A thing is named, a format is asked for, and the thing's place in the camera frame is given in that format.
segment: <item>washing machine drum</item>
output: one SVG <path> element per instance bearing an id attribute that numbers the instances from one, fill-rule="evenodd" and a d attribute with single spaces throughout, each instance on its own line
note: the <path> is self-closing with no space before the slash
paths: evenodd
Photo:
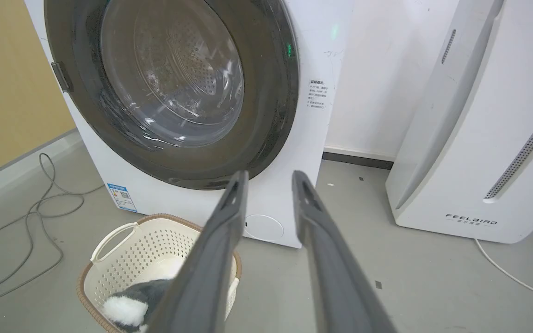
<path id="1" fill-rule="evenodd" d="M 45 15 L 62 88 L 143 172 L 219 189 L 283 147 L 298 61 L 280 0 L 49 0 Z"/>

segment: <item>washing machine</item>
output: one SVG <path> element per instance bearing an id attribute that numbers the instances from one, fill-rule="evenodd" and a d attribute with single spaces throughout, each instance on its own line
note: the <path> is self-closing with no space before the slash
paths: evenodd
<path id="1" fill-rule="evenodd" d="M 353 0 L 25 0 L 120 209 L 203 225 L 249 171 L 245 236 L 300 248 Z"/>

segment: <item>brown woven rim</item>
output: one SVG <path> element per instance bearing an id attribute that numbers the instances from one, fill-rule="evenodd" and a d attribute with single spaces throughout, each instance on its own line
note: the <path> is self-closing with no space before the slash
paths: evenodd
<path id="1" fill-rule="evenodd" d="M 187 221 L 185 219 L 182 219 L 180 217 L 170 215 L 170 214 L 154 214 L 154 215 L 148 215 L 139 221 L 137 223 L 140 225 L 144 222 L 153 220 L 153 219 L 169 219 L 174 222 L 178 222 L 182 225 L 186 225 L 189 228 L 195 229 L 198 232 L 201 232 L 203 228 L 201 228 L 198 225 L 195 225 L 193 222 Z M 233 257 L 236 260 L 236 278 L 241 278 L 242 276 L 242 261 L 240 260 L 240 255 L 237 253 L 237 251 L 233 251 Z M 120 329 L 116 328 L 111 322 L 106 320 L 104 316 L 95 308 L 95 306 L 92 304 L 91 301 L 86 297 L 85 295 L 85 277 L 87 275 L 87 272 L 89 272 L 89 269 L 92 268 L 93 264 L 90 261 L 85 269 L 83 270 L 82 274 L 80 275 L 80 278 L 78 279 L 78 298 L 80 299 L 80 302 L 83 304 L 85 309 L 91 314 L 91 316 L 100 324 L 108 333 L 123 333 Z"/>

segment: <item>basket handle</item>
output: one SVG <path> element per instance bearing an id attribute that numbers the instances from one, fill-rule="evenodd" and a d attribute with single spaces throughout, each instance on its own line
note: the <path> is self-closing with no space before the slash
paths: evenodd
<path id="1" fill-rule="evenodd" d="M 98 255 L 100 255 L 100 251 L 102 251 L 102 248 L 104 248 L 106 246 L 106 244 L 108 244 L 108 242 L 110 242 L 110 240 L 112 240 L 112 238 L 114 238 L 114 236 L 116 236 L 117 234 L 120 234 L 121 232 L 123 232 L 123 231 L 125 231 L 125 230 L 127 230 L 129 228 L 133 228 L 133 231 L 131 231 L 131 233 L 128 234 L 124 238 L 124 240 L 121 240 L 121 242 L 118 243 L 117 246 L 115 246 L 112 250 L 108 251 L 108 253 L 106 253 L 102 258 L 98 258 Z M 110 232 L 110 234 L 107 234 L 106 237 L 104 237 L 104 239 L 100 241 L 100 243 L 98 244 L 96 249 L 93 251 L 92 258 L 90 259 L 90 261 L 93 264 L 97 264 L 97 263 L 100 263 L 101 261 L 104 261 L 109 255 L 111 255 L 114 251 L 116 251 L 117 248 L 119 248 L 129 238 L 131 238 L 131 236 L 133 236 L 133 234 L 135 234 L 137 229 L 139 229 L 139 223 L 137 223 L 137 222 L 127 223 L 125 225 L 121 225 L 120 227 L 114 229 L 112 232 Z"/>

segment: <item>air purifier vent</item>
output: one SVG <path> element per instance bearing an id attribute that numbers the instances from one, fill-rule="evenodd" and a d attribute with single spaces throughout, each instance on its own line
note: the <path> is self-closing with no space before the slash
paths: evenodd
<path id="1" fill-rule="evenodd" d="M 441 58 L 441 63 L 445 63 L 446 59 L 448 57 L 448 53 L 450 52 L 451 44 L 453 43 L 453 39 L 455 38 L 455 29 L 452 31 L 452 36 L 450 37 L 450 41 L 448 42 L 448 46 L 446 46 L 446 51 L 444 52 L 444 56 Z"/>
<path id="2" fill-rule="evenodd" d="M 497 180 L 497 183 L 493 185 L 491 190 L 484 197 L 485 200 L 495 198 L 495 196 L 499 194 L 499 192 L 503 189 L 503 187 L 505 187 L 505 184 L 507 184 L 507 182 L 515 175 L 515 173 L 524 164 L 524 161 L 532 153 L 532 151 L 533 151 L 533 133 L 531 137 L 525 143 L 522 150 L 520 150 L 520 153 L 518 153 L 514 161 L 511 162 L 511 164 L 509 165 L 509 168 L 505 170 L 501 178 Z"/>

